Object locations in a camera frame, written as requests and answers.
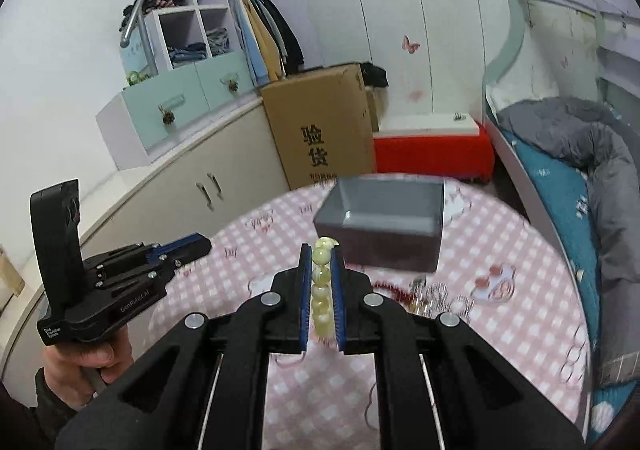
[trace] hanging clothes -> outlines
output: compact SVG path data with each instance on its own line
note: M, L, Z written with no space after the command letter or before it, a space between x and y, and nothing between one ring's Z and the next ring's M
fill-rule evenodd
M246 8L244 7L242 0L229 0L229 3L242 32L242 39L245 45L244 52L246 53L251 65L251 71L254 72L255 81L258 86L266 85L269 83L267 65L262 59L260 46L258 46L257 37L254 34Z
M277 82L283 76L282 66L280 64L280 51L276 46L275 40L267 31L262 20L255 11L254 5L250 0L242 0L244 8L249 16L249 21L254 30L258 47L264 63L267 65L267 72L271 82Z
M242 51L245 52L244 58L246 59L247 67L249 68L249 76L251 77L251 81L254 84L254 87L258 87L258 80L255 76L254 66L251 64L251 60L249 59L249 55L247 54L247 44L246 38L244 37L244 30L240 26L240 21L238 20L238 13L236 11L236 3L233 0L229 1L229 10L231 11L231 16L233 17L234 27L236 28L236 34L238 35L238 40L240 41L240 47Z
M271 32L273 33L273 37L276 41L276 44L278 45L278 49L280 50L282 61L284 64L286 64L287 63L287 47L285 46L284 40L282 39L280 30L278 29L278 26L275 20L271 16L271 13L269 13L267 8L265 8L264 3L261 0L257 0L257 3L258 3L258 6L260 7L260 10L262 11L262 14L264 15L264 17L267 19L267 22L269 23L269 28L271 29Z
M300 66L305 63L305 58L302 55L302 49L300 49L298 39L296 39L296 36L289 27L289 24L287 24L287 21L284 20L284 17L280 14L280 11L276 7L276 5L270 0L260 1L267 9L269 14L273 17L273 21L276 23L276 26L280 31L280 35L282 36L284 45L287 50L287 74L295 74L300 70Z
M269 35L271 35L271 38L273 38L273 41L276 42L276 37L273 34L273 31L271 30L270 26L269 26L269 22L267 21L267 17L264 16L264 13L262 12L260 6L258 6L258 0L249 0L249 2L252 4L252 6L254 7L255 13L257 13L258 17L260 17L260 20L262 21L262 24L264 25L264 28L267 30L267 32L269 33Z

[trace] bed frame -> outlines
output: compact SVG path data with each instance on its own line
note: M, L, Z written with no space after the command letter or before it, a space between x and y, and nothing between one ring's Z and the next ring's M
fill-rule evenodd
M510 10L510 27L507 35L507 39L502 46L498 56L487 66L482 79L482 97L486 102L486 88L492 86L509 71L513 63L515 62L522 43L524 41L525 34L525 17L522 11L522 7L518 0L508 0ZM537 229L543 237L549 242L561 256L564 258L564 262L569 269L570 273L574 274L574 268L569 262L569 258L564 250L564 246L560 241L556 227L551 220L551 217L546 211L545 205L543 205L538 192L536 191L533 182L529 178L526 170L524 169L520 159L516 155L514 149L509 144L507 139L500 133L495 123L485 117L484 126L491 137L495 150L502 160L513 184L520 196L522 204L529 216L530 223L535 229ZM575 292L578 293L577 282L574 280ZM591 354L588 352L587 356L587 373L585 375L585 388L589 390L585 391L583 397L584 406L578 414L576 425L582 427L583 437L586 438L590 423L590 411L591 411Z
M524 41L527 24L522 7L518 0L508 0L508 5L510 9L510 28L507 39L498 56L487 66L482 80L482 98L485 103L485 108L487 109L487 87L492 87L497 84L498 81L507 74L516 61ZM595 14L596 26L601 26L602 23L598 21L599 12L596 11ZM605 95L606 91L601 91L600 97ZM574 274L574 268L568 259L562 242L560 241L558 231L546 211L532 180L529 178L529 175L524 169L509 141L502 135L494 120L489 117L490 115L490 112L485 114L484 126L491 137L498 156L504 163L505 168L513 181L522 204L529 216L530 223L540 233L542 233L543 237L545 237L545 239L551 243L556 250L558 250L558 253L563 256L567 268L570 270L571 274ZM577 282L575 279L574 287L576 292L578 292ZM582 433L585 439L590 426L591 383L593 383L593 374L591 371L591 354L589 352L587 358L587 374L585 375L585 386L588 390L585 391L586 393L583 396L585 404L584 408L581 409L581 412L584 413L584 418L578 419L576 422L577 426L582 426ZM640 427L637 423L639 413L640 388L636 386L623 409L617 414L600 438L591 446L591 450L634 448L637 441L640 439Z

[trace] yellow jacket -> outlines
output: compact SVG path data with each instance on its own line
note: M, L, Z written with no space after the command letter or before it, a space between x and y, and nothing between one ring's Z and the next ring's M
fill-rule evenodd
M274 42L267 28L260 20L257 11L255 11L254 5L250 0L242 0L246 12L249 15L249 21L251 27L254 29L255 39L258 42L260 48L260 54L264 63L267 65L267 72L269 74L269 80L271 82L277 82L282 78L282 64L280 63L280 51L278 46Z

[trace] round table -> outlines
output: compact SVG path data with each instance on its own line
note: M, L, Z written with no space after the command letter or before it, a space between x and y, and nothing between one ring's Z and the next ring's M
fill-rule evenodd
M313 216L332 186L284 194L220 231L209 255L181 268L167 286L147 343L190 312L228 314L268 290L275 273L298 264L300 245L317 239ZM407 290L424 276L356 268L372 282ZM466 298L468 306L473 301L469 325L575 422L586 407L588 338L572 278L523 217L480 190L445 181L440 259L427 284L445 284L451 299ZM272 354L262 447L379 449L375 381L372 355L344 356L313 335L302 356Z

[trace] teal mattress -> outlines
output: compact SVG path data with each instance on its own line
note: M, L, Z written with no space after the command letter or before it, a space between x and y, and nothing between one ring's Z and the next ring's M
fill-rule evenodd
M501 131L511 143L520 162L545 205L560 241L574 268L584 307L591 353L594 353L600 324L598 253L588 212L585 176L562 161L553 159L513 134ZM596 440L628 400L636 383L608 386L593 391L588 442Z

